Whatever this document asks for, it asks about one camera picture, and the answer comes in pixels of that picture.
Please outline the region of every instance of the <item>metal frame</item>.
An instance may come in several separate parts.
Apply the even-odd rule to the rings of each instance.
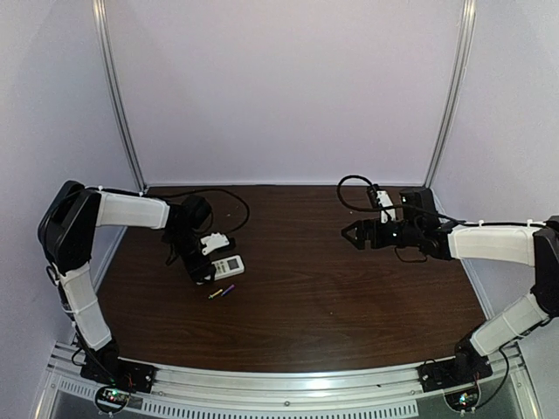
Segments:
[[[119,128],[119,133],[122,139],[122,145],[132,171],[132,176],[139,191],[146,189],[146,183],[141,173],[140,163],[135,151],[130,128],[124,112],[124,105],[122,103],[121,89],[116,76],[116,68],[114,66],[113,51],[111,49],[111,40],[108,33],[107,13],[105,10],[105,0],[93,0],[93,15],[95,18],[95,26],[99,35],[101,56],[103,64],[105,65],[105,74],[107,76],[107,84],[111,103],[113,105],[114,117],[116,125]]]
[[[59,391],[91,399],[99,386],[79,377],[80,368],[71,362],[75,350],[75,346],[55,345],[33,410],[35,419],[51,417]],[[518,347],[507,349],[507,357],[522,417],[538,419],[537,400]],[[83,354],[76,361],[82,362]],[[504,375],[505,362],[500,355],[490,356],[490,361],[494,374],[481,382],[499,380]],[[420,364],[307,374],[234,373],[155,364],[157,371],[151,394],[136,394],[127,409],[154,417],[181,417],[174,415],[185,409],[206,413],[199,417],[219,417],[207,414],[226,412],[236,414],[239,419],[268,415],[277,419],[302,416],[313,419],[333,417],[333,414],[358,418],[367,417],[359,416],[363,412],[401,409],[408,415],[379,414],[378,417],[417,417],[417,400],[443,394],[442,390],[423,393],[416,370]]]
[[[425,177],[424,185],[427,188],[430,188],[433,184],[441,157],[445,150],[446,141],[451,131],[452,119],[458,105],[460,87],[462,85],[464,75],[466,74],[466,66],[472,47],[475,15],[476,0],[465,0],[464,9],[462,10],[458,46],[456,48],[456,58],[454,59],[454,68],[452,69],[451,85],[448,91],[448,96],[446,97],[445,112],[443,113],[443,119],[440,122],[437,142],[435,143],[427,176]]]

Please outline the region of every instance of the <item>white backdrop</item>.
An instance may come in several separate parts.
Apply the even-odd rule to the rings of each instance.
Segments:
[[[46,276],[37,226],[67,179],[132,189],[91,2],[2,1],[0,11],[0,417],[31,416],[70,320]],[[98,231],[92,275],[121,230]]]
[[[559,2],[478,2],[472,53],[434,190],[452,216],[518,221],[559,214]],[[534,271],[475,261],[494,313]],[[545,417],[557,418],[559,320],[522,343]]]
[[[462,3],[108,1],[146,182],[422,183]]]

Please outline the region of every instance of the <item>dark wooden surface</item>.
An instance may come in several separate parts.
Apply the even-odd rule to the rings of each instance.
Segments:
[[[370,215],[344,209],[335,188],[230,190],[252,210],[234,234],[233,254],[246,266],[241,276],[194,285],[180,260],[164,265],[169,249],[161,232],[128,230],[99,294],[123,356],[248,372],[385,367],[451,355],[483,321],[459,262],[404,264],[392,249],[358,251],[343,240],[342,227]],[[347,190],[353,202],[366,203],[358,199],[363,189]],[[205,196],[220,230],[242,219],[230,197]],[[231,294],[208,300],[232,283]]]

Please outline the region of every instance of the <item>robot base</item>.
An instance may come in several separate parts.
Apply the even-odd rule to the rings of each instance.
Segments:
[[[155,367],[148,364],[141,364],[139,362],[123,361],[119,360],[119,372],[117,374],[118,381],[116,387],[120,390],[141,393],[150,393],[151,386],[153,385],[155,376]],[[86,365],[82,367],[79,375],[83,378],[99,382],[101,384],[109,385],[111,382],[107,377],[100,372],[99,368],[93,362],[86,362]],[[130,388],[130,376],[133,383],[132,388]]]
[[[419,380],[425,393],[444,388],[452,388],[474,381],[474,376],[478,380],[490,377],[493,374],[491,365],[486,363],[483,358],[479,358],[475,365],[471,366],[471,374],[457,377],[455,374],[456,359],[447,361],[437,361],[424,364],[418,367]]]

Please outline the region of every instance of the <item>remote control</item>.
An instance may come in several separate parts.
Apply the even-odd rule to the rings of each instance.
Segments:
[[[243,259],[241,259],[239,255],[215,260],[211,264],[216,267],[216,281],[238,275],[239,273],[243,273],[245,271]]]

